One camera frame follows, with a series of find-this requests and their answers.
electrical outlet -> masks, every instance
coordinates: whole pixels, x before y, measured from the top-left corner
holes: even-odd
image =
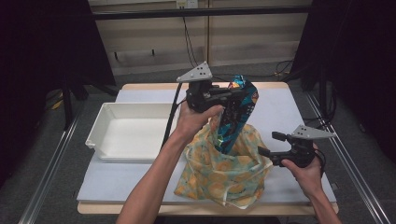
[[[198,0],[187,0],[187,8],[198,8]]]
[[[187,0],[176,0],[176,8],[187,8]]]

aluminum rail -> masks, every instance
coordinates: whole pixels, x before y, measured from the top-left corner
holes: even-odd
[[[290,13],[324,13],[336,10],[334,6],[284,6],[284,7],[217,7],[217,8],[185,8],[141,11],[103,11],[92,14],[76,15],[48,15],[48,18],[61,20],[128,20],[173,17],[202,17],[202,16],[232,16],[232,15],[260,15],[260,14],[290,14]]]
[[[311,107],[314,110],[315,114],[318,116],[318,118],[322,118],[322,114],[320,113],[319,109],[319,103],[315,96],[313,96],[312,93],[307,93],[306,97],[308,98],[308,102],[309,104],[311,104]],[[335,129],[331,124],[325,125],[324,119],[320,119],[319,121],[327,132],[336,133]],[[349,174],[349,177],[355,185],[355,188],[357,189],[358,193],[361,195],[361,198],[366,204],[367,209],[373,216],[375,223],[390,224],[391,222],[387,217],[387,214],[385,213],[385,210],[382,207],[380,201],[376,198],[375,194],[370,189],[367,182],[364,180],[355,162],[352,160],[349,153],[347,152],[345,145],[338,137],[338,134],[334,138],[331,138],[330,141],[335,149],[335,152],[340,158],[341,163],[343,163],[344,167],[346,168],[346,172]]]
[[[27,204],[19,224],[33,224],[35,223],[35,219],[38,216],[38,213],[41,209],[41,206],[47,196],[47,193],[50,190],[50,184],[52,183],[53,178],[55,177],[59,165],[61,163],[62,157],[69,145],[70,139],[73,136],[74,130],[77,127],[78,119],[82,113],[82,109],[84,106],[84,102],[79,103],[77,106],[76,115],[67,130],[64,130],[64,133],[58,143],[58,146],[55,149],[55,152],[49,162],[49,166],[47,167],[46,172],[43,174],[40,183],[38,184],[34,195],[30,199],[30,202]]]

wall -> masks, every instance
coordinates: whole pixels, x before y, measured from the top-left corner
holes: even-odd
[[[176,1],[90,1],[93,12],[176,8]],[[307,6],[309,0],[199,0],[199,7]],[[186,18],[196,61],[211,65],[289,60],[306,14]],[[97,21],[114,75],[191,67],[182,18]]]

blue snack bag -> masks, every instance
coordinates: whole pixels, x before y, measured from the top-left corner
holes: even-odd
[[[240,88],[245,91],[246,96],[242,100],[231,100],[219,120],[218,129],[215,131],[214,145],[216,150],[223,154],[231,152],[236,138],[247,123],[259,99],[257,88],[243,76],[235,76],[228,88]]]

forearm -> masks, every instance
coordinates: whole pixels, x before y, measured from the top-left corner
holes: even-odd
[[[329,202],[326,194],[323,191],[309,196],[308,198],[315,209],[315,214],[320,224],[341,223],[340,219],[332,208],[332,204]]]
[[[186,145],[178,133],[172,133],[148,172],[129,195],[117,223],[154,222],[169,179]]]

